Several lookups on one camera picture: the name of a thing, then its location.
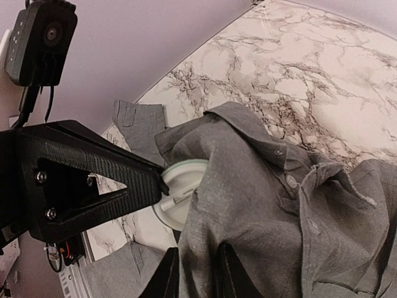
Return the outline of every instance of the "marble table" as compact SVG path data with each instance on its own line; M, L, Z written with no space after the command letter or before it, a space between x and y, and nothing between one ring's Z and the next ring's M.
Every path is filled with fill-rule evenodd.
M163 104L168 126L226 101L268 131L347 169L369 158L397 163L397 41L324 11L267 0L222 30L141 99ZM104 135L128 148L112 126ZM100 180L102 191L118 186ZM89 231L99 259L127 241L160 249L172 232L151 209Z

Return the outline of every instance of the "purple wall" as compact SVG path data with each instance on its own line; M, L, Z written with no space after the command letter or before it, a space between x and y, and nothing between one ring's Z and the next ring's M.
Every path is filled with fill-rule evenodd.
M139 99L252 2L70 1L77 5L79 24L55 89L50 120L77 119L98 133L110 125L115 99ZM1 1L0 35L13 28L23 7L23 0ZM43 94L44 111L47 98Z

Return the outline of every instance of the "bolt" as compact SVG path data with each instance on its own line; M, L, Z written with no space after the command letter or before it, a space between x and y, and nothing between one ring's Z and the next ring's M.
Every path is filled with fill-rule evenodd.
M54 220L56 217L56 209L55 208L49 208L45 212L45 217L48 218L49 220Z
M36 181L40 184L43 184L47 181L47 172L46 171L39 171L35 177Z
M94 185L94 178L93 177L88 177L87 178L87 185L89 187L92 187Z

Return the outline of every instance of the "black camera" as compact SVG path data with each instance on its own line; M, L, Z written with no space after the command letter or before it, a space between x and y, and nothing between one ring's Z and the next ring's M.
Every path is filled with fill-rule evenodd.
M14 84L59 85L77 26L75 10L63 0L36 0L19 12L5 66Z

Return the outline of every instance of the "gray shirt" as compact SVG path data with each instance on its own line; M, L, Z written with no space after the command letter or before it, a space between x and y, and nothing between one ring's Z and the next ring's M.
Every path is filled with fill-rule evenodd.
M264 297L397 297L395 166L368 160L348 174L232 102L156 143L169 165L210 161L179 242L181 297L213 297L223 241Z

